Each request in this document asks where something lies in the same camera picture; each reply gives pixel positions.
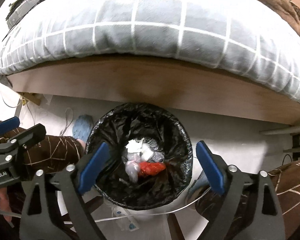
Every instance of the gray checkered comforter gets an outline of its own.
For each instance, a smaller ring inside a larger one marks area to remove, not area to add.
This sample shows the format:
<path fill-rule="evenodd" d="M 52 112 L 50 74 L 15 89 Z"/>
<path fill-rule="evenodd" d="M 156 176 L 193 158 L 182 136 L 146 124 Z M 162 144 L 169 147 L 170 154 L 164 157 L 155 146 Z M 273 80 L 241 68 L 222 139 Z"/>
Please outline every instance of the gray checkered comforter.
<path fill-rule="evenodd" d="M 225 69 L 300 103 L 300 38 L 256 0 L 46 0 L 3 41 L 0 79 L 104 53 Z"/>

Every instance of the bed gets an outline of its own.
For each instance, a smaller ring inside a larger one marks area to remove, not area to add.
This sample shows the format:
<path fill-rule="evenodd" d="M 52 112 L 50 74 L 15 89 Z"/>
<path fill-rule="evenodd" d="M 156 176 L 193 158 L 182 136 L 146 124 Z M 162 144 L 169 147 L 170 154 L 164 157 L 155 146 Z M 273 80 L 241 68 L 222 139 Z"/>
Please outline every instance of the bed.
<path fill-rule="evenodd" d="M 2 42 L 17 92 L 300 123 L 300 37 L 257 0 L 46 0 Z"/>

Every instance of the trash can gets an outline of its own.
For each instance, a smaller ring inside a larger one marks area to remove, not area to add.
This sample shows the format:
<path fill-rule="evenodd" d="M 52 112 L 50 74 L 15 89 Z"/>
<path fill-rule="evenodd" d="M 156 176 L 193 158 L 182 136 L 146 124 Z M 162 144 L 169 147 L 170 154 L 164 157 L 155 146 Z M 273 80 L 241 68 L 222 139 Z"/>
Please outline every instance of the trash can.
<path fill-rule="evenodd" d="M 129 140 L 151 138 L 164 155 L 166 169 L 155 176 L 131 183 L 125 171 L 124 154 Z M 167 110 L 145 103 L 126 103 L 98 120 L 86 152 L 93 153 L 106 142 L 110 159 L 96 179 L 96 189 L 117 206 L 148 210 L 175 200 L 192 177 L 192 146 L 179 120 Z"/>

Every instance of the person's hand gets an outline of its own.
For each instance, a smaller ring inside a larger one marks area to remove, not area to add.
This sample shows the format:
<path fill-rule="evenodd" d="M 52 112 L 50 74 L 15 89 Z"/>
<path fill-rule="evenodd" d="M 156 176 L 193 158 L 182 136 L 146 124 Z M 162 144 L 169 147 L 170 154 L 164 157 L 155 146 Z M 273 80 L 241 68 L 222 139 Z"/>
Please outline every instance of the person's hand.
<path fill-rule="evenodd" d="M 9 204 L 9 197 L 7 193 L 7 188 L 0 188 L 0 210 L 12 212 Z M 10 216 L 3 216 L 7 222 L 11 222 L 12 217 Z"/>

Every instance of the red plastic bag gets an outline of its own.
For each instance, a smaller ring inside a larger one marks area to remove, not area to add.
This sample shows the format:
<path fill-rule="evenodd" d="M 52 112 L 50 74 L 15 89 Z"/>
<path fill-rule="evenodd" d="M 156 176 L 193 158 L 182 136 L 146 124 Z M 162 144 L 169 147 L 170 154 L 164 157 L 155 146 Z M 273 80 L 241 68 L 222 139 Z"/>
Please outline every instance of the red plastic bag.
<path fill-rule="evenodd" d="M 140 172 L 138 174 L 139 177 L 146 177 L 148 175 L 155 176 L 159 172 L 165 170 L 166 165 L 164 163 L 148 163 L 148 162 L 141 162 L 140 165 Z"/>

